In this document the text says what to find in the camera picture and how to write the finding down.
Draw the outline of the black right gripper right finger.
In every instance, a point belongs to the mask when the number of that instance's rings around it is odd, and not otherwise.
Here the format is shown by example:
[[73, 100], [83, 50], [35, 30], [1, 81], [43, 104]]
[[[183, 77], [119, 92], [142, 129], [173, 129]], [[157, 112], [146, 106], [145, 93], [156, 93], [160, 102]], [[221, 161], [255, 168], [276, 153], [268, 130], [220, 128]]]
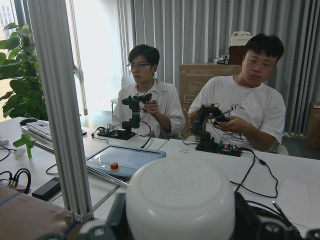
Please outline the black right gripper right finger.
[[234, 193], [235, 235], [257, 235], [260, 219], [239, 192]]

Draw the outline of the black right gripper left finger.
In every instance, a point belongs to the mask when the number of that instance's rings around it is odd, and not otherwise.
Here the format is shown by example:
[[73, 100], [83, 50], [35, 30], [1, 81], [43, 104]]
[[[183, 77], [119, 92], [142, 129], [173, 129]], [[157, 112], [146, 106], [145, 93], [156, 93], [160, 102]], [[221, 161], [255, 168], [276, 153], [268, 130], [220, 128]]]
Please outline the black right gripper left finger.
[[106, 220], [106, 225], [114, 232], [126, 232], [128, 230], [125, 193], [118, 193], [116, 195]]

